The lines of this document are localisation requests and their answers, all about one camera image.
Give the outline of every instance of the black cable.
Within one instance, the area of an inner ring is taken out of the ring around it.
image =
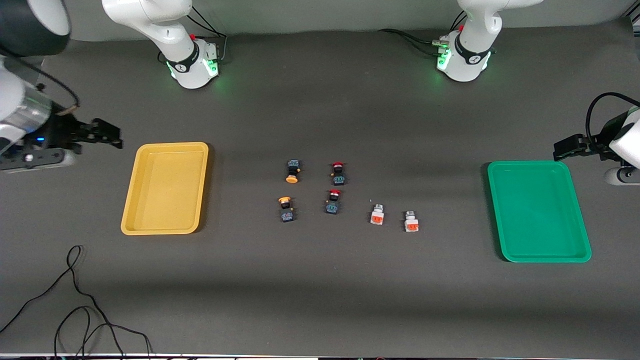
[[[219,32],[218,32],[218,30],[216,30],[216,28],[214,28],[211,24],[209,24],[209,21],[207,21],[207,19],[205,19],[205,18],[204,18],[204,16],[202,16],[202,14],[198,11],[198,9],[196,9],[196,7],[195,7],[195,6],[192,6],[192,9],[193,9],[193,11],[195,11],[195,12],[196,12],[196,14],[198,14],[198,16],[199,16],[202,20],[204,20],[204,22],[205,22],[207,25],[209,25],[209,27],[211,28],[211,31],[213,31],[214,33],[218,34],[218,35],[219,35],[219,36],[221,36],[221,37],[225,37],[225,38],[227,37],[225,34],[223,34],[223,33],[219,33]]]
[[[460,19],[460,21],[458,21],[453,28],[451,28],[451,30],[457,28],[460,24],[462,24],[462,22],[467,18],[467,15],[465,14],[465,16],[462,17],[462,19]]]
[[[93,302],[93,306],[100,313],[100,315],[102,315],[102,318],[104,319],[104,322],[111,323],[109,321],[109,319],[107,319],[107,315],[104,313],[102,308],[100,308],[100,306],[98,305],[98,302],[95,300],[95,297],[93,297],[93,295],[91,295],[91,294],[87,294],[87,293],[83,292],[82,290],[80,290],[80,287],[78,286],[78,281],[76,279],[76,271],[74,270],[73,266],[69,262],[69,256],[71,255],[71,252],[76,248],[78,249],[78,254],[76,255],[76,258],[75,258],[75,260],[73,262],[73,264],[75,264],[76,261],[78,260],[78,258],[80,258],[80,253],[82,253],[82,248],[80,247],[80,245],[73,246],[69,250],[69,252],[67,253],[67,266],[71,270],[71,276],[73,277],[73,281],[74,281],[74,288],[76,289],[78,294],[84,295],[84,296],[88,297],[89,299],[91,299],[91,302]],[[118,342],[118,338],[116,338],[116,333],[115,333],[115,331],[113,331],[113,328],[111,328],[111,335],[113,336],[113,342],[116,344],[116,347],[118,348],[120,353],[124,353],[124,351],[122,351],[122,347],[120,346],[120,344]]]
[[[440,56],[438,53],[431,53],[421,47],[419,47],[416,43],[414,43],[413,41],[419,42],[420,44],[429,44],[431,45],[430,41],[427,40],[423,40],[421,38],[415,37],[409,33],[405,33],[404,31],[400,31],[400,30],[396,30],[396,29],[380,29],[378,31],[382,31],[384,33],[393,33],[393,34],[398,34],[400,35],[401,38],[405,39],[414,49],[420,51],[423,54],[429,55],[429,56]]]
[[[65,85],[62,81],[56,79],[53,75],[49,74],[48,72],[46,72],[46,71],[44,71],[42,69],[38,69],[38,67],[33,66],[32,64],[24,61],[23,59],[20,58],[20,56],[18,54],[14,53],[13,51],[10,51],[9,49],[5,48],[4,46],[0,45],[0,48],[10,58],[13,58],[15,61],[20,63],[22,66],[27,67],[27,68],[39,73],[40,75],[43,75],[44,77],[46,77],[47,79],[53,81],[54,83],[58,84],[58,86],[60,86],[63,89],[65,89],[65,91],[69,95],[71,95],[71,97],[74,98],[74,104],[72,106],[69,106],[68,108],[62,110],[57,115],[70,114],[70,113],[74,112],[76,109],[78,109],[80,107],[80,98],[78,97],[78,95],[73,90],[71,90],[71,88],[69,88],[69,86]]]
[[[71,257],[71,253],[73,253],[74,250],[77,250],[77,255],[76,257],[73,259],[73,261],[70,260]],[[22,307],[20,308],[20,310],[18,310],[18,312],[13,316],[13,318],[11,320],[9,320],[9,322],[2,328],[0,329],[0,334],[6,330],[7,327],[9,327],[9,325],[11,325],[15,319],[18,318],[18,316],[20,316],[20,314],[23,312],[23,310],[25,309],[25,307],[32,301],[39,299],[40,297],[43,297],[45,294],[47,294],[49,291],[51,291],[60,281],[60,279],[62,279],[63,276],[65,276],[67,273],[71,272],[71,276],[73,278],[73,283],[74,283],[74,288],[76,289],[76,291],[80,294],[80,295],[84,295],[86,297],[89,297],[91,299],[91,301],[93,302],[93,306],[96,308],[96,310],[100,313],[100,315],[102,316],[102,318],[104,319],[104,322],[106,323],[111,323],[109,321],[109,319],[107,319],[106,314],[104,313],[104,311],[102,310],[102,308],[100,308],[100,306],[98,306],[98,303],[95,300],[95,297],[93,297],[93,295],[84,293],[80,290],[80,287],[78,286],[77,283],[77,279],[76,279],[76,271],[74,270],[74,266],[76,265],[76,263],[78,262],[78,259],[80,258],[80,254],[82,253],[82,248],[80,247],[80,245],[74,245],[71,249],[69,249],[69,252],[67,253],[67,269],[60,274],[60,276],[58,276],[58,278],[53,282],[53,284],[51,284],[50,287],[48,287],[42,294],[27,300],[27,302],[24,303],[24,305],[22,305]],[[116,334],[115,331],[113,331],[113,328],[111,328],[111,335],[113,335],[113,342],[116,344],[116,347],[118,348],[118,350],[121,353],[124,353],[124,351],[122,351],[122,347],[120,346],[118,339],[116,338]]]
[[[190,15],[187,15],[187,18],[188,18],[189,20],[191,20],[193,23],[195,23],[197,26],[200,26],[201,28],[203,28],[203,29],[205,29],[205,30],[207,30],[207,31],[210,31],[210,32],[212,32],[212,33],[216,33],[214,30],[209,29],[208,27],[206,27],[206,26],[202,25],[201,23],[197,22],[197,21],[196,21],[194,18],[192,18]]]
[[[62,329],[62,325],[64,325],[67,319],[69,319],[71,315],[73,315],[78,310],[84,310],[84,313],[86,314],[86,329],[84,330],[83,344],[80,347],[80,349],[82,350],[82,358],[84,359],[84,354],[85,354],[84,344],[86,343],[85,339],[87,338],[86,335],[89,333],[89,328],[91,327],[91,314],[89,314],[89,310],[87,309],[93,310],[90,306],[78,306],[77,308],[71,310],[71,312],[67,314],[65,318],[62,320],[60,325],[58,325],[58,328],[56,329],[56,335],[53,337],[53,360],[57,360],[58,358],[58,338],[60,336],[60,330]]]
[[[74,266],[76,264],[77,258],[76,260],[71,264],[71,266]],[[48,292],[50,292],[54,287],[56,287],[56,285],[58,284],[58,282],[60,282],[60,279],[62,279],[63,276],[65,276],[68,272],[71,271],[71,268],[69,267],[68,269],[66,269],[62,274],[60,274],[60,276],[58,276],[58,278],[53,282],[53,284],[51,284],[50,287],[48,287],[43,293],[41,293],[40,295],[31,298],[29,300],[27,300],[27,302],[24,303],[24,305],[22,305],[22,307],[20,308],[20,310],[18,310],[18,312],[13,316],[13,318],[11,320],[9,320],[8,323],[6,323],[6,325],[0,329],[0,334],[2,334],[6,328],[8,328],[14,321],[15,319],[18,318],[18,316],[20,316],[20,314],[22,314],[22,312],[24,311],[25,307],[27,307],[27,305],[29,305],[30,302],[34,301],[34,300],[38,300],[39,298],[43,297],[44,295],[46,295]]]
[[[458,18],[460,17],[460,15],[462,15],[462,14],[464,14],[464,13],[465,13],[465,11],[464,11],[464,10],[462,10],[462,11],[458,14],[458,16],[456,16],[456,18],[455,18],[455,19],[453,19],[453,22],[451,23],[451,27],[449,28],[449,31],[453,31],[453,29],[456,27],[456,21],[458,21]]]
[[[151,360],[151,353],[153,352],[153,347],[151,346],[151,341],[149,340],[149,337],[146,334],[144,334],[143,332],[131,330],[131,329],[128,329],[128,328],[126,328],[124,326],[116,325],[114,323],[102,323],[102,324],[96,326],[95,329],[91,332],[91,334],[89,334],[89,336],[85,335],[85,338],[83,340],[83,344],[81,345],[81,349],[84,349],[84,346],[89,342],[89,339],[91,339],[91,337],[95,334],[95,332],[98,331],[98,329],[100,329],[103,326],[108,326],[111,329],[111,331],[113,331],[113,328],[115,327],[117,329],[121,329],[121,330],[130,332],[131,334],[137,334],[137,335],[142,336],[145,339],[145,345],[147,347],[147,357],[149,358],[149,360]]]
[[[383,33],[393,33],[393,34],[398,34],[402,37],[407,37],[410,38],[411,40],[415,41],[415,42],[419,42],[420,44],[426,44],[426,45],[431,45],[431,41],[429,40],[423,40],[419,37],[413,36],[405,31],[401,31],[398,29],[380,29],[378,31],[382,31]]]
[[[593,112],[593,108],[596,106],[596,103],[603,97],[607,97],[607,96],[615,96],[619,99],[627,101],[628,103],[638,106],[640,108],[640,101],[632,99],[629,96],[623,95],[619,92],[606,92],[604,94],[598,95],[595,99],[593,99],[593,101],[591,101],[591,105],[589,105],[589,110],[587,110],[587,119],[585,120],[584,127],[587,132],[587,139],[589,139],[589,143],[593,146],[593,150],[595,150],[602,157],[606,157],[606,156],[604,152],[601,150],[601,148],[596,146],[593,135],[591,135],[591,112]]]
[[[627,12],[627,16],[631,16],[631,14],[633,14],[633,12],[638,8],[638,6],[640,6],[640,3],[637,3],[633,9],[629,10]]]

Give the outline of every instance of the plastic tray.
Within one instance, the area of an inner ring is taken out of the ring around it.
[[[150,143],[136,154],[120,228],[126,235],[189,234],[200,223],[209,148]]]
[[[584,263],[591,247],[569,169],[555,161],[488,167],[504,257],[515,263]]]

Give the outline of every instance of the green tray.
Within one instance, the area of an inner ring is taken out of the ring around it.
[[[514,263],[585,263],[589,238],[569,169],[555,161],[488,167],[504,257]]]

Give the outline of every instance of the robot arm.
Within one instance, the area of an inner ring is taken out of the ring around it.
[[[456,81],[472,81],[486,68],[490,48],[502,30],[501,10],[525,8],[543,0],[458,0],[467,13],[463,31],[454,30],[440,37],[452,44],[437,69]]]
[[[60,0],[0,1],[0,29],[0,170],[71,165],[74,155],[81,154],[78,142],[122,148],[119,128],[100,119],[91,124],[77,121],[70,111],[3,65],[5,56],[20,62],[23,56],[64,50],[70,26]]]
[[[218,75],[215,44],[189,36],[177,22],[189,15],[191,0],[102,0],[111,20],[151,39],[167,59],[171,75],[184,88],[206,85]]]
[[[629,111],[609,120],[602,131],[591,135],[591,112],[598,100],[615,96],[636,105]],[[640,102],[622,94],[609,92],[598,96],[587,112],[587,135],[575,134],[554,144],[554,160],[573,156],[599,155],[600,160],[613,160],[619,167],[609,169],[605,180],[612,185],[640,185]]]

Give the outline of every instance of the yellow tray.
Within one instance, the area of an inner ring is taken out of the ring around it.
[[[126,235],[190,234],[198,228],[209,148],[148,143],[133,163],[120,228]]]

